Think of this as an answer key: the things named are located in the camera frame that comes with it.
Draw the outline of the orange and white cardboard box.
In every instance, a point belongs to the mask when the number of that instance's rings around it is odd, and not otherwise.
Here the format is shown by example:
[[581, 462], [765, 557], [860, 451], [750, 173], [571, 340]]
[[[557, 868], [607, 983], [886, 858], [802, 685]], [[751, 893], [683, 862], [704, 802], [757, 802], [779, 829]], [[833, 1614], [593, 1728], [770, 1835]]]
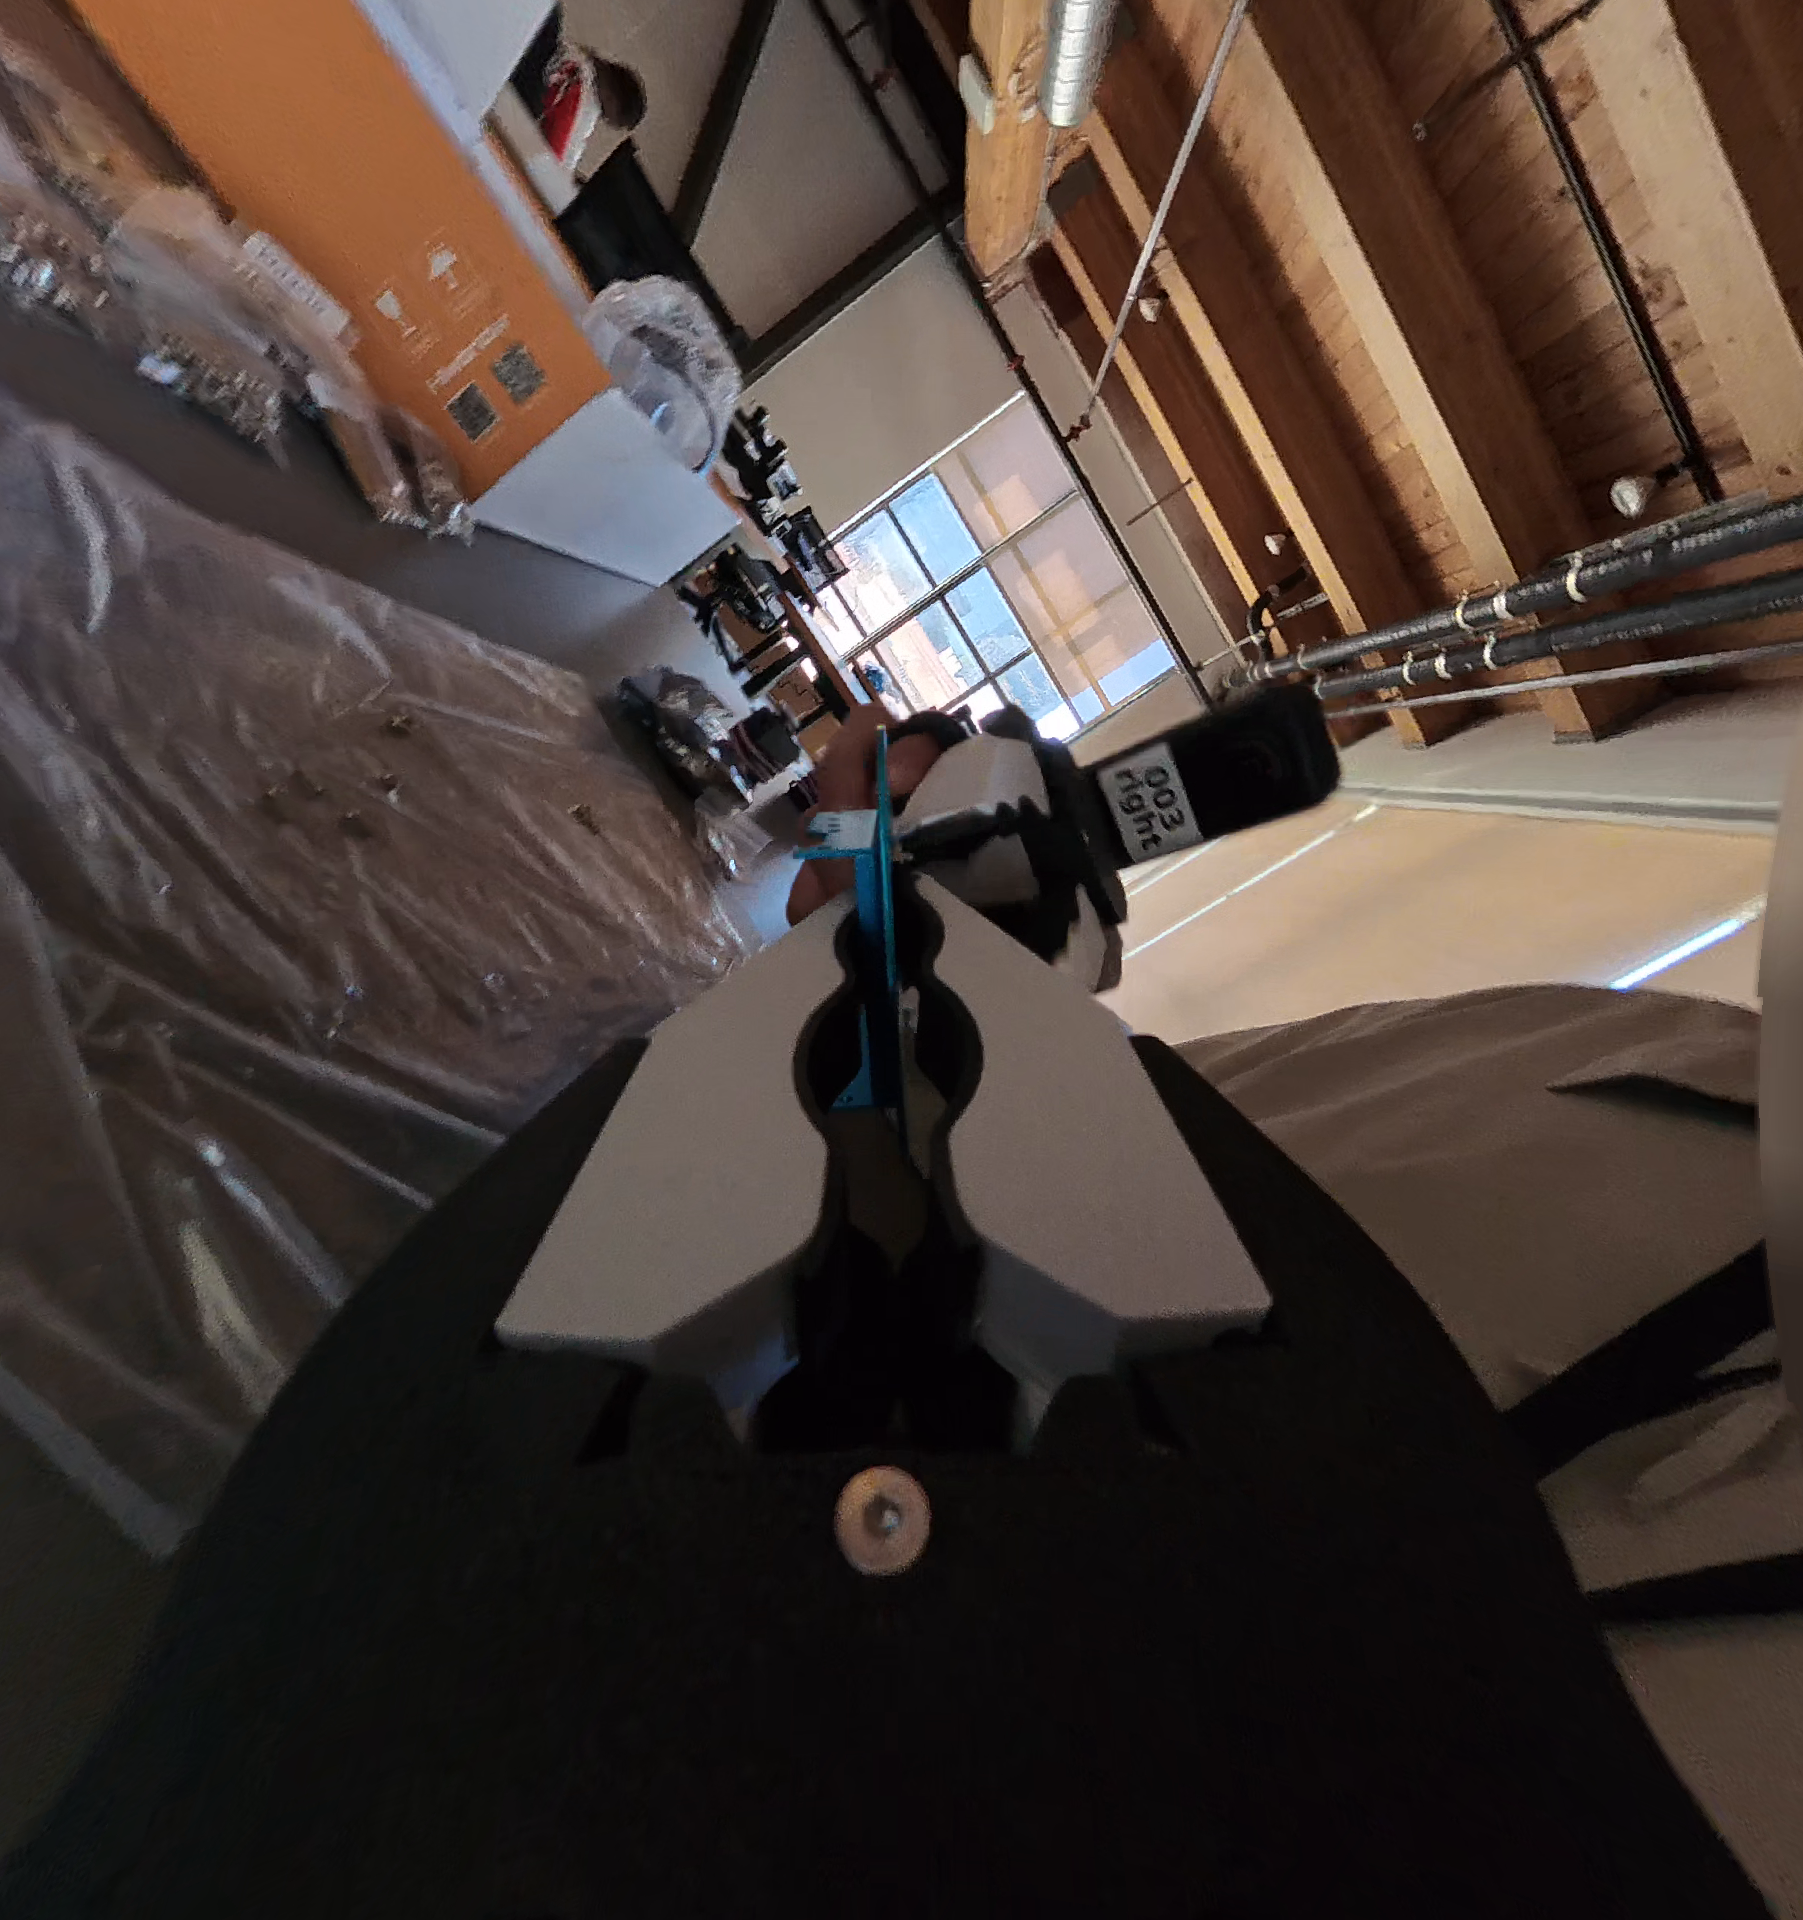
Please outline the orange and white cardboard box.
[[338, 301], [480, 523], [649, 588], [739, 531], [593, 352], [571, 253], [408, 5], [73, 13], [214, 198]]

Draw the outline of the person's right hand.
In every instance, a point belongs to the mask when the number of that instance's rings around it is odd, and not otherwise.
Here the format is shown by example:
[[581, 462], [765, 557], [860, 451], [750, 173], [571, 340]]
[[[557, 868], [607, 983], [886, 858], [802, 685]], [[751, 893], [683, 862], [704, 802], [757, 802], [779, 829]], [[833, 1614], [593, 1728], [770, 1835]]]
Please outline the person's right hand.
[[[969, 737], [971, 727], [946, 714], [894, 718], [886, 707], [857, 707], [824, 747], [815, 772], [815, 812], [860, 812], [877, 802], [877, 758], [886, 749], [888, 798], [905, 800], [939, 756]], [[796, 865], [784, 918], [802, 923], [840, 896], [856, 893], [851, 858]]]

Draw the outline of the pile of screw bags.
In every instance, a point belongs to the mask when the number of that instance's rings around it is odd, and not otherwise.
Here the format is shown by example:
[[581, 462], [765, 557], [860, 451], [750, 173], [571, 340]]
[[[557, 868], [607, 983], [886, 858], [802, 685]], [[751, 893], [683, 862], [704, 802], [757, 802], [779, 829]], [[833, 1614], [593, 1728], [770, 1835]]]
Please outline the pile of screw bags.
[[148, 183], [118, 205], [93, 187], [0, 165], [0, 286], [16, 305], [73, 323], [277, 463], [287, 419], [310, 419], [377, 521], [472, 538], [448, 446], [375, 393], [331, 318], [266, 268], [254, 231], [193, 187]]

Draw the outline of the large grid window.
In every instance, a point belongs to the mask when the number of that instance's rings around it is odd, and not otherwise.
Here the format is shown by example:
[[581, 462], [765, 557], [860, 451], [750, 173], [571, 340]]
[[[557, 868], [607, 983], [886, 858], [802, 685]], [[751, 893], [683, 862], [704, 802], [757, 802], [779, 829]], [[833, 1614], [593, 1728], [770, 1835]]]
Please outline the large grid window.
[[833, 534], [830, 549], [841, 573], [818, 593], [819, 639], [902, 714], [983, 720], [1011, 707], [1065, 743], [1177, 670], [1026, 398]]

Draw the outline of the workbench with dark equipment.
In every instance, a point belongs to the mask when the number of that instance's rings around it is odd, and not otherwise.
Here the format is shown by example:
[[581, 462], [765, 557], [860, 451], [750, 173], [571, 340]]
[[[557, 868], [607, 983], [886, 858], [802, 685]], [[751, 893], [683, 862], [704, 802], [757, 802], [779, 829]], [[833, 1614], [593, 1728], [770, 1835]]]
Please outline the workbench with dark equipment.
[[674, 588], [676, 601], [753, 703], [779, 709], [796, 732], [846, 720], [856, 697], [822, 643], [819, 613], [822, 592], [849, 568], [763, 406], [732, 416], [716, 481], [743, 528]]

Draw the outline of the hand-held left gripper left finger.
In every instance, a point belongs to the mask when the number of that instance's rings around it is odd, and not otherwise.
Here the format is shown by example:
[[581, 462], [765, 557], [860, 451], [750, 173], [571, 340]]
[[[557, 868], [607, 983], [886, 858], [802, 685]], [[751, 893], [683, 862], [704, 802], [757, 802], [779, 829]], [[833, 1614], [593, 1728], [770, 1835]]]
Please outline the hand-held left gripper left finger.
[[495, 1336], [763, 1397], [796, 1361], [796, 1283], [861, 1183], [861, 1223], [896, 1246], [904, 1147], [891, 1116], [827, 1116], [809, 1054], [836, 1001], [851, 896], [656, 1030], [535, 1246]]

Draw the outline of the silver spiral air duct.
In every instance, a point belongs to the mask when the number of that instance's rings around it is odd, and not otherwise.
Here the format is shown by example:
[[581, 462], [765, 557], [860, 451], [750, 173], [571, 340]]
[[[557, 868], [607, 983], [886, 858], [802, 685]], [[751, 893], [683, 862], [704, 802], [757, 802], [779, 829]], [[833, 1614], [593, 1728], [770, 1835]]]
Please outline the silver spiral air duct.
[[1122, 3], [1047, 6], [1038, 110], [1056, 132], [1077, 129], [1101, 84]]

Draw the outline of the bag of dark servo parts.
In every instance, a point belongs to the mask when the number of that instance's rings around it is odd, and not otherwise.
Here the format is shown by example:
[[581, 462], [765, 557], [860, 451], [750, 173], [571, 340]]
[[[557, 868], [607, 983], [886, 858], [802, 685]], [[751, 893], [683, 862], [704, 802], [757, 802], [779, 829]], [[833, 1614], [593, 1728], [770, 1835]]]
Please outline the bag of dark servo parts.
[[669, 666], [627, 675], [618, 707], [692, 810], [709, 866], [746, 882], [770, 858], [771, 835], [751, 818], [763, 787], [802, 766], [796, 735], [774, 707], [730, 709], [700, 677]]

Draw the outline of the black insulated ceiling pipe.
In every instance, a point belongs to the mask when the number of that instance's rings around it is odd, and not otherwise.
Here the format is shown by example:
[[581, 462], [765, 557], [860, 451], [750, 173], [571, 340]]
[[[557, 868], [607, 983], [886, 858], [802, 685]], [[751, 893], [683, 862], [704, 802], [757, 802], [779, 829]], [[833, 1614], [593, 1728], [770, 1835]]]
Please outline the black insulated ceiling pipe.
[[1448, 606], [1420, 612], [1355, 637], [1301, 646], [1281, 658], [1256, 658], [1243, 670], [1253, 680], [1320, 672], [1346, 660], [1454, 637], [1486, 637], [1544, 612], [1582, 606], [1624, 590], [1729, 564], [1803, 540], [1803, 493], [1773, 499], [1741, 493], [1671, 520], [1636, 528], [1564, 554], [1535, 573], [1482, 590]]
[[1729, 584], [1688, 588], [1608, 612], [1571, 606], [1565, 582], [1548, 582], [1538, 604], [1494, 612], [1498, 595], [1465, 599], [1389, 630], [1324, 639], [1281, 660], [1250, 660], [1224, 677], [1210, 701], [1224, 711], [1272, 693], [1295, 693], [1331, 711], [1456, 707], [1491, 697], [1494, 675], [1603, 655], [1803, 613], [1803, 566]]

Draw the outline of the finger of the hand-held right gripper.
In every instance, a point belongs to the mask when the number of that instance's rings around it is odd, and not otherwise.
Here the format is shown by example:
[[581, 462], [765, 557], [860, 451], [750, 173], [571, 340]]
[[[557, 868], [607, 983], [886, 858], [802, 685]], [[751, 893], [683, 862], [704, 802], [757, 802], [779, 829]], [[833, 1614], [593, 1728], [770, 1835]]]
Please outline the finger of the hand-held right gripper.
[[957, 899], [1036, 899], [1065, 874], [1056, 827], [912, 827], [911, 868]]
[[1028, 741], [964, 735], [946, 747], [902, 810], [902, 841], [990, 841], [1054, 820], [1054, 797]]

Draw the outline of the bubble wrap bundle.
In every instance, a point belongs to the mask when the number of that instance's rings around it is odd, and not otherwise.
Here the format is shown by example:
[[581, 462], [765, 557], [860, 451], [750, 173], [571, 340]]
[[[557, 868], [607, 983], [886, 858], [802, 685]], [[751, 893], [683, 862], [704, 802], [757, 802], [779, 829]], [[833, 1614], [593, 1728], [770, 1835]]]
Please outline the bubble wrap bundle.
[[669, 274], [618, 280], [581, 313], [587, 346], [665, 451], [697, 476], [722, 454], [743, 377], [705, 301]]

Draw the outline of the grey desk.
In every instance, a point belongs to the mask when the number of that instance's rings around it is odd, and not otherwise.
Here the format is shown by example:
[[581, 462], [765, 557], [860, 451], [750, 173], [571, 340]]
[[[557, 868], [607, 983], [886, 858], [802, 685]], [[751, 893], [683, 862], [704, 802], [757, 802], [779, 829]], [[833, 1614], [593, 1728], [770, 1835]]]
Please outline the grey desk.
[[[377, 523], [315, 428], [295, 423], [277, 463], [3, 292], [0, 384], [210, 520], [581, 672], [627, 755], [645, 743], [616, 709], [624, 672], [718, 680], [672, 593], [491, 531], [463, 545]], [[0, 1860], [120, 1692], [166, 1576], [0, 1412]]]

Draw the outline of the clear plastic bag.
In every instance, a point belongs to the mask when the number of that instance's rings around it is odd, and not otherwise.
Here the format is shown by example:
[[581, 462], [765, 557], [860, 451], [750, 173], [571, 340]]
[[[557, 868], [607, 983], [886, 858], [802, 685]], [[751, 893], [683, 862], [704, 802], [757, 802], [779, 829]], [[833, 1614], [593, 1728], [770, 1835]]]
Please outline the clear plastic bag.
[[[607, 837], [254, 810], [400, 701], [573, 743]], [[132, 1546], [175, 1551], [440, 1198], [757, 945], [575, 672], [0, 388], [0, 1412]]]

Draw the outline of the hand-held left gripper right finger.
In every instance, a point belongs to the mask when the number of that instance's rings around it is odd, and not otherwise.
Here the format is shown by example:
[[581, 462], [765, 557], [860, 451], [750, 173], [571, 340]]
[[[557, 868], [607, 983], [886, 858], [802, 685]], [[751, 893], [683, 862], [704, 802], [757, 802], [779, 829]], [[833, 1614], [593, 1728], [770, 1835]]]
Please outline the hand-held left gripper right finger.
[[918, 899], [981, 1042], [946, 1141], [984, 1350], [1058, 1388], [1257, 1331], [1270, 1294], [1119, 1021], [939, 882]]

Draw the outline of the small screws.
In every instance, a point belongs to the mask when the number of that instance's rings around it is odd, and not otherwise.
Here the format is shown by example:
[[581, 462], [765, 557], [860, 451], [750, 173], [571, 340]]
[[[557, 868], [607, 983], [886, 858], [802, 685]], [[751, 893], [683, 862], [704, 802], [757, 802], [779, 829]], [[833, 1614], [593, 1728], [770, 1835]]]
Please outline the small screws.
[[348, 718], [333, 739], [287, 756], [263, 776], [254, 810], [274, 827], [343, 845], [485, 845], [551, 829], [603, 841], [584, 772], [587, 756], [558, 735], [400, 701]]

